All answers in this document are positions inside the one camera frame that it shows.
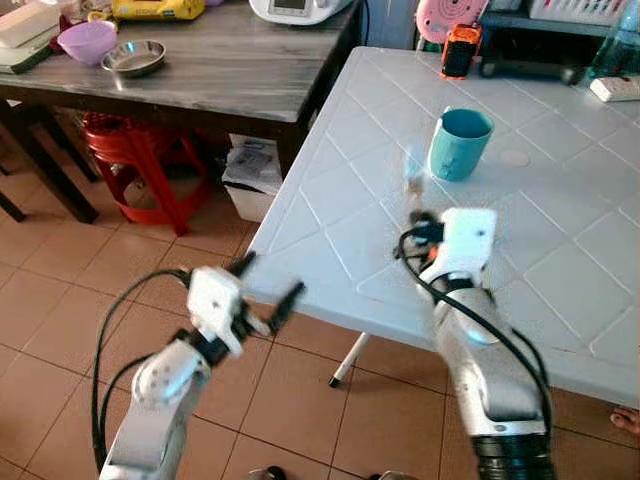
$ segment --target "red stool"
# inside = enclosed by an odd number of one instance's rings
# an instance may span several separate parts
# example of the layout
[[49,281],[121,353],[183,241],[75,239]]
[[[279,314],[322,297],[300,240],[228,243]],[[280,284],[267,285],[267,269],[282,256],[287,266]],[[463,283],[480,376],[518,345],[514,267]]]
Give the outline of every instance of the red stool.
[[[98,168],[123,215],[133,222],[172,225],[176,235],[188,232],[187,219],[211,193],[207,169],[189,139],[176,128],[113,115],[87,113],[83,122]],[[183,152],[175,150],[178,144],[182,144]],[[198,187],[180,202],[163,170],[168,164],[176,163],[193,166],[203,177]],[[114,174],[110,164],[123,167]],[[127,204],[124,192],[138,175],[145,181],[159,208],[142,209]]]

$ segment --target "teal mug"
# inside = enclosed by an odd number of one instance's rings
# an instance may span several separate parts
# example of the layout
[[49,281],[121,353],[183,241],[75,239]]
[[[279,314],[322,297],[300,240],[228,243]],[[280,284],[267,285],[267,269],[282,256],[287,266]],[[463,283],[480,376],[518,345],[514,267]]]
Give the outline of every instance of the teal mug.
[[436,123],[429,147],[429,170],[443,180],[458,181],[471,175],[493,132],[484,113],[464,108],[444,113]]

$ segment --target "shelf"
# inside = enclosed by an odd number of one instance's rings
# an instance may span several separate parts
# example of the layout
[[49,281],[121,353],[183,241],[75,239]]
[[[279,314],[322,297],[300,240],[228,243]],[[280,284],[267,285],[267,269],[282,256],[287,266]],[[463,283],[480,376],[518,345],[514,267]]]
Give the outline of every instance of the shelf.
[[593,37],[606,37],[611,27],[583,23],[554,22],[529,18],[527,12],[485,12],[480,23],[488,28],[522,28],[547,32],[572,33]]

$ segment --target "purple bowl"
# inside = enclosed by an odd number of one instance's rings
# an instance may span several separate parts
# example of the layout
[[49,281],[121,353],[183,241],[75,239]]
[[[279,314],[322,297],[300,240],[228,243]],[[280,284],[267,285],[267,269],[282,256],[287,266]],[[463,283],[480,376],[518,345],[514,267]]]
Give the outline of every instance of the purple bowl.
[[62,32],[58,44],[71,58],[97,65],[116,46],[116,29],[112,23],[101,20],[81,23]]

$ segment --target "white folding table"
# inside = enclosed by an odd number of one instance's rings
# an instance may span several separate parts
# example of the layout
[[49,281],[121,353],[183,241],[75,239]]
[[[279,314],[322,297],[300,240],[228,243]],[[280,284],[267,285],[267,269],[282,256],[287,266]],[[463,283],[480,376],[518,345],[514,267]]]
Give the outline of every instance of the white folding table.
[[439,61],[351,53],[253,240],[249,292],[272,303],[302,279],[300,311],[433,349],[431,305],[392,255],[412,209],[404,162],[424,158],[446,106],[477,109],[495,122],[481,163],[464,182],[429,179],[423,205],[497,210],[487,283],[501,314],[540,347],[554,386],[637,407],[640,102],[448,81]]

